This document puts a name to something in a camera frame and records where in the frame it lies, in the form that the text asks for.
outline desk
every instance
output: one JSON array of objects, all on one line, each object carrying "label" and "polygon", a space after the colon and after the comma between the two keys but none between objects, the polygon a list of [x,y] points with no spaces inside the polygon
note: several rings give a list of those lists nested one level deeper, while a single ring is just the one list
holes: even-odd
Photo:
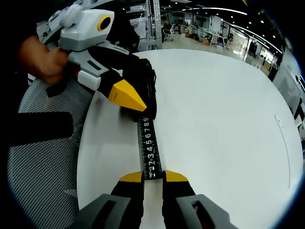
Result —
[{"label": "desk", "polygon": [[[238,228],[272,227],[303,170],[299,133],[276,87],[259,69],[211,52],[137,55],[148,58],[157,75],[154,125],[162,168],[185,175],[195,193],[226,210]],[[96,92],[79,151],[80,209],[137,171],[137,124]],[[145,181],[141,228],[165,228],[161,209],[162,181]]]},{"label": "desk", "polygon": [[223,43],[224,43],[224,39],[225,39],[225,37],[223,37],[223,36],[221,36],[221,35],[219,35],[219,34],[217,34],[217,33],[215,33],[215,32],[211,32],[211,31],[205,31],[205,32],[206,32],[206,33],[209,33],[209,34],[211,34],[211,35],[212,35],[210,45],[212,44],[213,36],[217,36],[217,37],[222,38],[222,39],[223,39]]}]

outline ceiling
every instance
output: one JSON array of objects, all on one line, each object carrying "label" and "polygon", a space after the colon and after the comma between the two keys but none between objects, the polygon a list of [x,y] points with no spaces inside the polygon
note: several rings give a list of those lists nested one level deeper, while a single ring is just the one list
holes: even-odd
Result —
[{"label": "ceiling", "polygon": [[[237,10],[244,12],[247,15],[226,10],[202,9],[203,7]],[[193,13],[194,17],[195,15],[209,17],[210,15],[218,14],[217,16],[222,18],[224,21],[248,29],[249,31],[259,35],[261,38],[266,39],[279,50],[282,50],[281,47],[284,42],[276,27],[269,21],[264,12],[260,12],[257,8],[251,7],[250,5],[247,6],[243,0],[160,0],[160,10],[161,15],[175,11]],[[265,43],[265,41],[260,37],[250,32],[245,32]],[[275,53],[275,55],[280,55],[280,52],[277,52],[277,49],[272,45],[268,43],[266,45],[269,47],[268,50],[270,52]]]}]

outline yellow circle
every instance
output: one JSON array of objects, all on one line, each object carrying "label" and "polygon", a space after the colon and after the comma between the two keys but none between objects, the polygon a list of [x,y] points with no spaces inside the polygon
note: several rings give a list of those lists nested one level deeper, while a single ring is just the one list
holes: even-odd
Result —
[{"label": "yellow circle", "polygon": [[104,16],[104,17],[100,20],[100,22],[97,24],[97,30],[98,30],[98,31],[103,31],[103,30],[101,30],[101,24],[102,24],[102,22],[103,22],[106,18],[110,18],[110,16],[109,16],[109,15]]}]

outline wall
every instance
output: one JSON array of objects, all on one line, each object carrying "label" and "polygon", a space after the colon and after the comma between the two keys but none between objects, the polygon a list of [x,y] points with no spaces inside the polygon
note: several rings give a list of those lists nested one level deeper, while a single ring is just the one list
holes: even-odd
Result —
[{"label": "wall", "polygon": [[203,25],[202,27],[208,29],[210,26],[209,26],[209,23],[210,23],[210,17],[204,17],[205,18],[205,21],[203,22]]},{"label": "wall", "polygon": [[301,74],[301,69],[288,48],[285,48],[283,59],[275,75],[273,84],[277,87],[293,114],[297,109],[300,98],[305,101],[305,93],[301,86],[296,83],[295,76]]},{"label": "wall", "polygon": [[257,49],[256,49],[256,52],[255,52],[255,55],[259,56],[260,53],[261,53],[262,45],[259,42],[257,42],[256,45],[257,45]]},{"label": "wall", "polygon": [[220,23],[221,23],[221,18],[217,17],[217,16],[211,16],[210,17],[210,26],[209,26],[209,30],[214,31],[214,32],[220,32],[221,27],[220,27]]},{"label": "wall", "polygon": [[228,35],[229,35],[229,26],[230,25],[224,22],[224,26],[226,28],[224,28],[224,30],[223,30],[223,28],[221,27],[221,31],[222,31],[224,37],[228,37]]},{"label": "wall", "polygon": [[203,25],[203,21],[200,21],[200,20],[197,20],[196,18],[197,17],[200,17],[198,14],[194,14],[194,22],[196,22],[196,24],[199,26],[199,27],[202,27]]}]

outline tape measure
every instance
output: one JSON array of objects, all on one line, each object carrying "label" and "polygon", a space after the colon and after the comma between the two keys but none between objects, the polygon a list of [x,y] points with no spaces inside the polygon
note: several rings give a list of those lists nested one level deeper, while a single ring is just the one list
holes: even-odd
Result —
[{"label": "tape measure", "polygon": [[139,118],[138,133],[144,179],[162,178],[157,139],[153,127],[153,119],[150,116]]}]

